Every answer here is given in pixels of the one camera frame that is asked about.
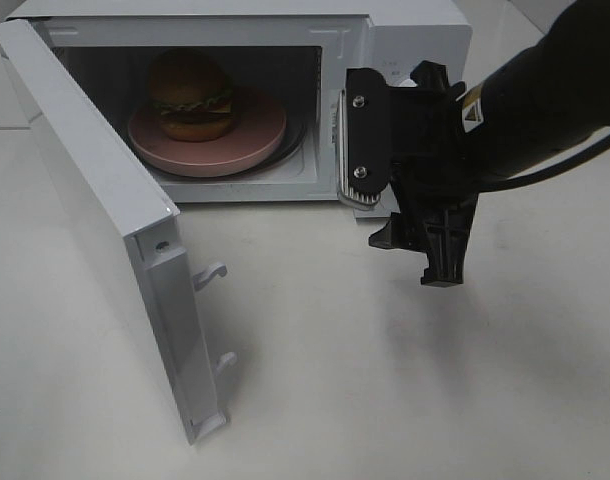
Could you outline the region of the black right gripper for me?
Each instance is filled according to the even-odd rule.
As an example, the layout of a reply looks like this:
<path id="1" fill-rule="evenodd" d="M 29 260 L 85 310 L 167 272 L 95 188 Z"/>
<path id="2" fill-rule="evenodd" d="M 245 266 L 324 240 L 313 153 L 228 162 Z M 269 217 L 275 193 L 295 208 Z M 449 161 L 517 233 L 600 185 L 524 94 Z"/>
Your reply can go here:
<path id="1" fill-rule="evenodd" d="M 390 188 L 396 212 L 368 244 L 426 255 L 420 282 L 452 287 L 464 264 L 478 195 L 465 159 L 461 98 L 466 85 L 450 85 L 445 65 L 428 60 L 410 73 L 415 86 L 387 88 L 392 159 Z"/>

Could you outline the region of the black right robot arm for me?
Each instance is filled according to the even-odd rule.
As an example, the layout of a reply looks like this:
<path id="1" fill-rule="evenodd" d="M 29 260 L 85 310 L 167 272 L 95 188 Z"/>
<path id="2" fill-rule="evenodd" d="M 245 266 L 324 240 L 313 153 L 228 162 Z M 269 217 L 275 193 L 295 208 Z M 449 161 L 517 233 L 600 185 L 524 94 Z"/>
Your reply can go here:
<path id="1" fill-rule="evenodd" d="M 463 280 L 478 198 L 548 180 L 610 149 L 610 1 L 576 1 L 473 88 L 424 62 L 390 88 L 398 209 L 372 247 L 425 254 L 422 283 Z"/>

